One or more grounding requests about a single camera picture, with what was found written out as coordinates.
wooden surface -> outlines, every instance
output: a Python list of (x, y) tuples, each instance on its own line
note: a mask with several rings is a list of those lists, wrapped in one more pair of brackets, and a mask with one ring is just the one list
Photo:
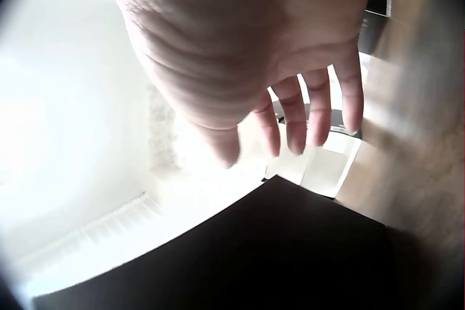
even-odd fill
[(410, 309), (450, 270), (463, 275), (463, 6), (392, 0), (365, 86), (365, 142), (337, 196), (402, 232), (393, 244)]

dark table surface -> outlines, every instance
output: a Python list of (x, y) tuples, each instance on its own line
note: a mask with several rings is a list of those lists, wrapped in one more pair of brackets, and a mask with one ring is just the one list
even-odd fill
[(274, 177), (161, 247), (35, 304), (391, 309), (394, 285), (384, 225)]

finger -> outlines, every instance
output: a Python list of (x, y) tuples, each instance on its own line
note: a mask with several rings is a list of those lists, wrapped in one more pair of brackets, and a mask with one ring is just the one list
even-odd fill
[(211, 129), (193, 124), (199, 130), (221, 165), (228, 169), (239, 157), (239, 136), (237, 126), (231, 129)]
[(331, 96), (328, 69), (318, 69), (302, 74), (310, 97), (308, 131), (310, 144), (323, 145), (331, 127)]
[(334, 63), (342, 92), (342, 120), (349, 131), (360, 128), (363, 117), (362, 75), (357, 46)]
[(279, 156), (281, 140), (279, 137), (278, 122), (276, 120), (271, 97), (267, 90), (260, 96), (257, 107), (252, 115), (260, 127), (263, 147), (273, 156)]
[(307, 137), (307, 118), (297, 76), (291, 76), (271, 86), (278, 96), (286, 121), (287, 146), (294, 154), (304, 152)]

hand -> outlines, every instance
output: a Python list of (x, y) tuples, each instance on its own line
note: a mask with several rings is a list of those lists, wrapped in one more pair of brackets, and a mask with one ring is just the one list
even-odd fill
[(226, 167), (237, 161), (237, 125), (249, 113), (266, 149), (279, 154), (268, 86), (283, 107), (289, 149), (304, 151), (307, 126), (298, 73), (311, 99), (313, 145), (323, 144), (330, 129), (330, 64), (341, 85), (344, 125), (359, 128), (357, 40), (367, 0), (116, 1), (146, 72)]

white wall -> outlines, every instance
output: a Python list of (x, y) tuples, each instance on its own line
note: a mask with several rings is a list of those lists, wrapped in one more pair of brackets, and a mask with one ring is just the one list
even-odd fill
[(11, 0), (0, 27), (0, 246), (15, 258), (147, 190), (147, 80), (114, 0)]

